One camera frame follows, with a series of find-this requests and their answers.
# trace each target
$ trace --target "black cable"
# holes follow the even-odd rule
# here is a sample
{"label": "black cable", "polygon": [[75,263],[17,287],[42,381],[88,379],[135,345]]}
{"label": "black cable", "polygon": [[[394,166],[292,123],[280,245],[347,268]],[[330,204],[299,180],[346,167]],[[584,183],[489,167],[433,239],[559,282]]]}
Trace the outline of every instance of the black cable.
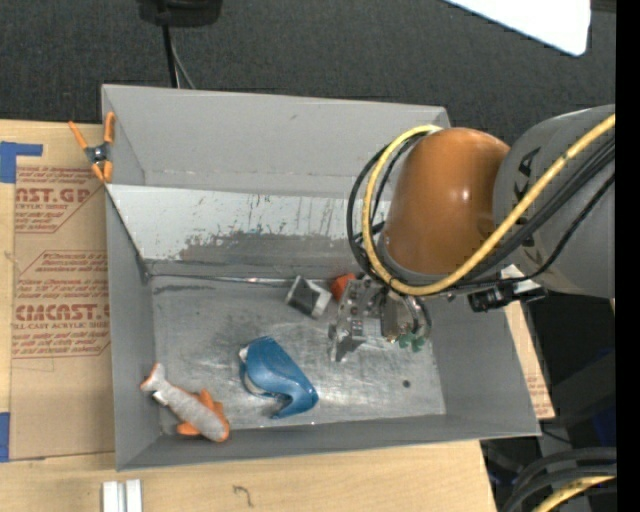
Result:
{"label": "black cable", "polygon": [[413,137],[409,137],[407,140],[405,140],[402,143],[402,145],[400,146],[400,148],[398,149],[394,157],[389,162],[387,170],[385,171],[384,175],[382,176],[382,179],[380,180],[380,184],[378,185],[378,193],[376,194],[375,203],[371,213],[372,223],[376,217],[376,213],[378,212],[378,206],[380,205],[380,200],[382,199],[382,192],[384,191],[384,187],[387,184],[387,181],[389,180],[389,176],[391,176],[391,171],[393,171],[393,167],[396,165],[396,162],[400,159],[400,157],[404,155],[411,147],[413,147],[413,144],[416,141],[418,141],[424,136],[425,136],[424,133],[418,133]]}
{"label": "black cable", "polygon": [[560,241],[556,245],[555,249],[553,250],[553,252],[549,256],[549,258],[547,258],[547,260],[534,273],[526,275],[526,276],[522,276],[522,277],[513,277],[513,278],[507,278],[507,279],[500,279],[500,278],[496,277],[496,278],[490,279],[490,280],[471,281],[471,282],[468,282],[468,283],[455,284],[455,285],[447,288],[444,291],[445,292],[447,292],[447,291],[450,292],[450,291],[453,291],[453,290],[462,291],[462,290],[465,290],[465,289],[475,289],[475,288],[479,288],[479,287],[493,287],[493,286],[498,286],[500,284],[519,283],[519,282],[522,282],[522,281],[528,281],[530,279],[535,279],[537,276],[539,276],[540,274],[545,272],[558,259],[558,257],[562,253],[562,250],[567,245],[567,243],[571,239],[571,236],[578,229],[578,227],[580,226],[582,221],[584,221],[584,219],[591,212],[591,210],[593,210],[595,205],[602,198],[602,196],[609,189],[609,187],[611,185],[613,185],[613,183],[615,183],[615,176],[616,176],[615,173],[612,174],[602,184],[602,186],[596,191],[596,193],[591,197],[591,199],[586,204],[586,206],[582,209],[582,211],[578,214],[578,216],[571,223],[571,226],[569,226],[569,229],[567,229],[567,231],[565,231],[564,235],[562,235],[562,238],[560,239]]}
{"label": "black cable", "polygon": [[347,239],[349,241],[349,247],[351,248],[351,252],[353,253],[353,256],[358,262],[358,265],[360,265],[360,268],[362,268],[362,270],[368,276],[370,276],[372,279],[375,279],[376,281],[379,281],[379,278],[373,272],[371,272],[369,259],[367,258],[364,250],[358,245],[355,237],[353,236],[353,208],[355,206],[356,197],[358,196],[358,192],[360,191],[360,186],[362,185],[362,182],[367,177],[367,175],[371,172],[371,169],[373,169],[373,166],[378,161],[378,159],[380,158],[384,150],[387,149],[387,147],[388,145],[380,149],[380,151],[378,151],[373,156],[373,158],[371,158],[371,160],[367,162],[367,164],[364,166],[362,171],[360,171],[360,174],[356,178],[356,181],[353,183],[353,187],[351,187],[351,193],[349,194],[349,201],[347,202]]}
{"label": "black cable", "polygon": [[528,483],[524,487],[514,491],[507,500],[501,512],[518,512],[523,502],[536,492],[552,485],[563,485],[579,478],[592,476],[618,476],[617,464],[603,466],[585,466],[573,469],[561,469]]}
{"label": "black cable", "polygon": [[171,87],[178,88],[178,68],[176,67],[176,61],[173,57],[173,46],[171,45],[171,32],[169,32],[169,24],[162,25],[162,39],[164,41],[164,51],[167,54],[167,65],[169,66],[169,76],[171,79]]}
{"label": "black cable", "polygon": [[424,316],[425,325],[429,327],[429,331],[431,331],[431,327],[433,327],[433,321],[431,320],[431,314],[429,313],[429,309],[427,309],[427,305],[424,302],[422,297],[416,297],[416,302],[420,309],[422,310],[422,315]]}
{"label": "black cable", "polygon": [[535,277],[545,272],[553,264],[553,262],[556,259],[558,259],[558,256],[560,256],[560,253],[564,249],[565,245],[567,245],[567,242],[569,241],[573,233],[575,233],[576,229],[578,229],[578,226],[580,226],[582,221],[587,217],[587,215],[591,212],[591,210],[593,210],[596,203],[602,198],[602,196],[609,189],[609,187],[615,183],[615,180],[616,180],[616,175],[614,173],[609,177],[609,179],[607,179],[607,181],[603,183],[603,185],[593,195],[593,197],[587,203],[585,208],[583,208],[583,210],[580,212],[580,215],[578,215],[578,217],[575,218],[575,220],[573,221],[569,229],[565,232],[565,234],[562,236],[562,238],[558,242],[558,245],[556,245],[556,248],[553,250],[553,252],[551,253],[551,256],[549,256],[547,261],[545,261],[545,263],[533,274],[530,274],[528,276],[525,276],[524,278],[521,278],[522,280],[526,281],[529,279],[534,279]]}
{"label": "black cable", "polygon": [[577,448],[575,450],[567,450],[564,452],[554,453],[542,459],[538,459],[518,475],[514,490],[522,488],[527,482],[535,477],[541,471],[547,469],[551,464],[567,461],[591,460],[591,461],[612,461],[618,458],[617,449],[611,447],[594,447],[594,448]]}
{"label": "black cable", "polygon": [[420,318],[418,317],[418,312],[413,307],[413,304],[411,304],[410,297],[403,297],[402,300],[404,302],[404,306],[409,310],[411,318],[413,319],[413,327],[411,328],[411,332],[415,334],[418,332],[418,329],[420,329]]}
{"label": "black cable", "polygon": [[480,262],[475,269],[462,279],[462,282],[470,281],[474,277],[483,274],[518,249],[527,238],[540,229],[578,190],[599,173],[604,166],[609,163],[612,155],[615,155],[615,135],[605,141],[602,146],[587,158],[581,172],[577,172],[571,176],[523,227],[492,254],[487,256],[484,261]]}

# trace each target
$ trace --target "toy fish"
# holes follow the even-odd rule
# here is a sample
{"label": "toy fish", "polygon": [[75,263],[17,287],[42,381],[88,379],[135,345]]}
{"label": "toy fish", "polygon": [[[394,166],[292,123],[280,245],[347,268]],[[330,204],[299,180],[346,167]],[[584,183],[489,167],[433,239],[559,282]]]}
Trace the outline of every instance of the toy fish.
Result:
{"label": "toy fish", "polygon": [[202,435],[216,443],[225,441],[229,437],[229,422],[222,404],[215,402],[206,389],[200,391],[200,395],[189,393],[168,382],[165,376],[164,366],[156,363],[140,389],[153,392],[153,398],[168,406],[184,422],[176,431],[185,436]]}

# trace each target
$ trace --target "orange fin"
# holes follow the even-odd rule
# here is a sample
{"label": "orange fin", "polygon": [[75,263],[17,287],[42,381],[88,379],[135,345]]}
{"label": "orange fin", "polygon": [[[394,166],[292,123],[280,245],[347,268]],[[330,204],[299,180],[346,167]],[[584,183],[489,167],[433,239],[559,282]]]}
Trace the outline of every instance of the orange fin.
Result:
{"label": "orange fin", "polygon": [[199,436],[200,431],[188,421],[181,423],[176,427],[176,432],[183,436]]}
{"label": "orange fin", "polygon": [[202,391],[200,391],[200,396],[198,397],[198,400],[207,409],[211,409],[212,411],[215,410],[215,405],[214,405],[215,402],[213,401],[213,398],[211,398],[211,395],[206,389],[203,389]]}

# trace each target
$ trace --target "blue tape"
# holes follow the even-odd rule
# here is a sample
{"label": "blue tape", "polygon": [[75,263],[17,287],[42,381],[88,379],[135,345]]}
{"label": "blue tape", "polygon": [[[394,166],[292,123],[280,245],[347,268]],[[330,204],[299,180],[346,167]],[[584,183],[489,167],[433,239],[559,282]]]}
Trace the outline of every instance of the blue tape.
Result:
{"label": "blue tape", "polygon": [[9,413],[0,412],[0,462],[9,461]]}
{"label": "blue tape", "polygon": [[42,144],[0,142],[0,183],[16,182],[18,156],[42,156]]}

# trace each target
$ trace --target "scratch mark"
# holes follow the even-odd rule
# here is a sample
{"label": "scratch mark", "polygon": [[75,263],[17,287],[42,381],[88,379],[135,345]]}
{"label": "scratch mark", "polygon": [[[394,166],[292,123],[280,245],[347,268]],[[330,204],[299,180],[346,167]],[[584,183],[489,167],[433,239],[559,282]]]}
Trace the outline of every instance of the scratch mark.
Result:
{"label": "scratch mark", "polygon": [[329,236],[329,230],[331,229],[331,220],[333,219],[333,205],[331,204],[331,200],[328,201],[328,207],[329,207],[329,218],[327,219],[326,236]]}
{"label": "scratch mark", "polygon": [[233,494],[244,493],[247,496],[247,505],[249,508],[253,508],[253,503],[251,501],[251,493],[246,487],[242,487],[241,485],[233,486]]}
{"label": "scratch mark", "polygon": [[311,233],[311,210],[313,208],[313,201],[309,201],[309,223],[307,225],[307,233]]}
{"label": "scratch mark", "polygon": [[298,199],[298,213],[296,213],[296,231],[300,227],[300,214],[302,210],[302,198]]}

